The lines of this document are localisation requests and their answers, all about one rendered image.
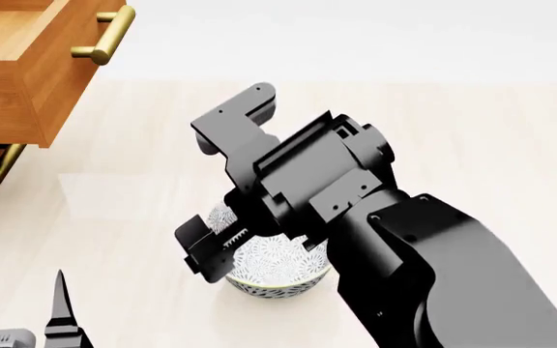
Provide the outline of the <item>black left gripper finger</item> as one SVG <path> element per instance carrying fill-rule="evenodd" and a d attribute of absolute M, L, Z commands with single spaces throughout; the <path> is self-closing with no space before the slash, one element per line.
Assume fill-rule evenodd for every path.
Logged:
<path fill-rule="evenodd" d="M 66 280 L 57 272 L 53 291 L 51 318 L 44 329 L 44 348 L 94 348 L 87 333 L 73 314 Z"/>

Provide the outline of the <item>white floral patterned bowl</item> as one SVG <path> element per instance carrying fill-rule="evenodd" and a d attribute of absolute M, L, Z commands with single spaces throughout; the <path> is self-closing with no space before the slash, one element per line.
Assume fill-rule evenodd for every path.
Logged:
<path fill-rule="evenodd" d="M 304 236 L 289 240 L 282 234 L 252 237 L 235 251 L 234 269 L 224 279 L 255 298 L 301 295 L 332 269 L 327 243 L 308 251 L 303 247 L 305 240 Z"/>

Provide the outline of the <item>open wooden drawer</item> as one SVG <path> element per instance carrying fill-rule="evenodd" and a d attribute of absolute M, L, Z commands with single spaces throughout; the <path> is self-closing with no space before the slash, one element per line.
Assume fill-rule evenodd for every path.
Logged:
<path fill-rule="evenodd" d="M 0 144 L 49 147 L 98 70 L 93 46 L 127 0 L 0 0 Z"/>

